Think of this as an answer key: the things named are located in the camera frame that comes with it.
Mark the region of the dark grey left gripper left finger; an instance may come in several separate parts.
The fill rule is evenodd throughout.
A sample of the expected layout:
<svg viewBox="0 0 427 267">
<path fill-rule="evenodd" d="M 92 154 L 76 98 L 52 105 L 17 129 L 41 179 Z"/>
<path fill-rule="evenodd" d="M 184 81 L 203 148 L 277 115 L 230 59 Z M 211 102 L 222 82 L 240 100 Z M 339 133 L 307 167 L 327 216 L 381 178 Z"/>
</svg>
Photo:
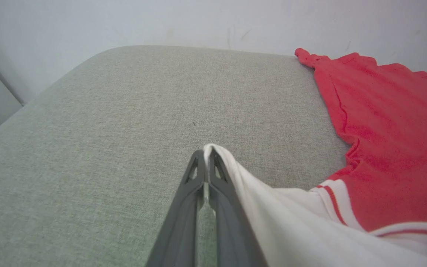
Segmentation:
<svg viewBox="0 0 427 267">
<path fill-rule="evenodd" d="M 203 205 L 205 162 L 196 150 L 152 247 L 146 267 L 195 267 L 197 213 Z"/>
</svg>

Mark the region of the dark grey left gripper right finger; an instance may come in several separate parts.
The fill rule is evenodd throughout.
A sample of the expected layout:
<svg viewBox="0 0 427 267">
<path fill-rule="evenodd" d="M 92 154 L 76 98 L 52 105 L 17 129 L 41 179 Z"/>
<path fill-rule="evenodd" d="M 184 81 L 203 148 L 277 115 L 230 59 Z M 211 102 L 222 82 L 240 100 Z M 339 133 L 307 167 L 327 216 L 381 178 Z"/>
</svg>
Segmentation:
<svg viewBox="0 0 427 267">
<path fill-rule="evenodd" d="M 265 256 L 220 154 L 208 156 L 209 204 L 215 211 L 218 267 L 266 267 Z"/>
</svg>

